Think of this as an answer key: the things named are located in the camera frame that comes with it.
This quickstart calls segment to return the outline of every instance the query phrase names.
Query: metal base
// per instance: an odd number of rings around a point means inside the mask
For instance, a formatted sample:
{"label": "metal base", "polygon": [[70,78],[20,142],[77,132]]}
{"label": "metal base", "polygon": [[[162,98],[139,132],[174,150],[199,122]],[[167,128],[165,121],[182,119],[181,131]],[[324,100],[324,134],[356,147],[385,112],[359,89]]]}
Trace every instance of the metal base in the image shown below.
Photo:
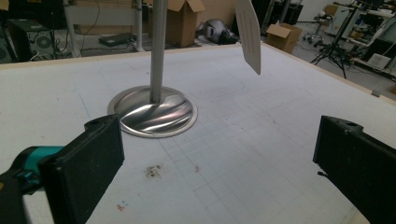
{"label": "metal base", "polygon": [[108,114],[119,114],[121,129],[148,138],[170,137],[188,130],[198,117],[195,103],[180,91],[162,87],[159,104],[150,101],[150,86],[140,86],[115,96]]}

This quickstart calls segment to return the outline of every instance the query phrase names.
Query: table surface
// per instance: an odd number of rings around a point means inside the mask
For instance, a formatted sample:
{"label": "table surface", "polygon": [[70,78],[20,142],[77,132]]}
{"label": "table surface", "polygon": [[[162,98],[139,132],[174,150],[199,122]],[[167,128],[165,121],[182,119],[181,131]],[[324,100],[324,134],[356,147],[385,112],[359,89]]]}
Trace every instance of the table surface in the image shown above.
{"label": "table surface", "polygon": [[[149,68],[147,52],[1,65],[1,170],[27,147],[72,141],[116,94],[148,85]],[[260,76],[240,46],[168,50],[163,85],[198,120],[164,139],[123,133],[125,162],[88,223],[344,223],[356,209],[312,162],[320,117],[396,147],[391,100],[266,45]],[[33,223],[52,222],[44,192],[25,201]]]}

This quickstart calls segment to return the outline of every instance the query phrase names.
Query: red stain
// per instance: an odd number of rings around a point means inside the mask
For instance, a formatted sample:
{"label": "red stain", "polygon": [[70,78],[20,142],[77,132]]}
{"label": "red stain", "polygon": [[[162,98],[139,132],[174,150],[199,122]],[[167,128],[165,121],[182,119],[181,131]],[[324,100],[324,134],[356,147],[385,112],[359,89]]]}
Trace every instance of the red stain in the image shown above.
{"label": "red stain", "polygon": [[123,207],[123,206],[117,204],[117,209],[119,209],[119,210],[122,212],[122,211],[125,209],[125,207]]}

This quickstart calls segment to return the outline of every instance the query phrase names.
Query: vertical rod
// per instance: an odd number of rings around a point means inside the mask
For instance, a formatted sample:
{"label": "vertical rod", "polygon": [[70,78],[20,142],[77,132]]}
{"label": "vertical rod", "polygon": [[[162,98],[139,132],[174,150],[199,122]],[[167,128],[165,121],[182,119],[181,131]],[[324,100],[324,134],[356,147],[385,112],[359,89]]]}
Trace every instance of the vertical rod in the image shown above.
{"label": "vertical rod", "polygon": [[143,0],[135,0],[136,1],[136,49],[137,51],[143,51],[142,47],[142,1]]}
{"label": "vertical rod", "polygon": [[163,88],[163,55],[165,49],[166,11],[168,0],[154,0],[151,50],[150,95],[152,103],[161,101]]}
{"label": "vertical rod", "polygon": [[289,6],[290,6],[291,0],[285,0],[283,4],[283,11],[282,14],[280,15],[280,20],[279,23],[282,23],[285,21],[286,14],[288,14]]}

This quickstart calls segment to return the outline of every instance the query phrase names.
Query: tripod stand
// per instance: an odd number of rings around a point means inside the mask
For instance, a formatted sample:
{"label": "tripod stand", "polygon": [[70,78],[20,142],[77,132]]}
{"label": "tripod stand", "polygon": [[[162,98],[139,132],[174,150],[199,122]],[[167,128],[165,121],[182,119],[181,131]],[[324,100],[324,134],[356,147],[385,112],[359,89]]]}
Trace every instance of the tripod stand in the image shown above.
{"label": "tripod stand", "polygon": [[[340,30],[338,31],[337,35],[335,36],[334,41],[329,46],[324,47],[322,49],[321,53],[314,60],[312,60],[311,63],[315,63],[315,65],[316,65],[320,62],[320,60],[329,58],[330,61],[337,64],[338,67],[341,68],[341,70],[343,70],[344,78],[347,79],[346,70],[344,68],[344,59],[342,56],[343,49],[340,48],[340,45],[338,44],[338,42],[340,41],[344,31],[346,30],[347,26],[349,25],[350,21],[352,20],[352,18],[355,15],[357,10],[358,10],[357,6],[354,6],[353,10],[349,10],[349,14],[347,15],[346,19],[344,20],[343,24],[341,25]],[[337,62],[337,60],[332,56],[335,52],[338,53],[340,62]]]}

